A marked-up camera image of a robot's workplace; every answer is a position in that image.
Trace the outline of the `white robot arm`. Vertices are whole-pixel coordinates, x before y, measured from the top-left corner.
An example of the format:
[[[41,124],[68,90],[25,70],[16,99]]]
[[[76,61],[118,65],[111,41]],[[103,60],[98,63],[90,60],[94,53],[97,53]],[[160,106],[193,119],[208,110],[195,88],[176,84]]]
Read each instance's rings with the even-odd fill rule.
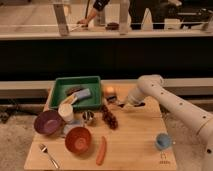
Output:
[[[213,114],[163,88],[160,75],[143,75],[129,91],[124,104],[137,106],[148,96],[155,98],[206,142],[202,171],[213,171]]]

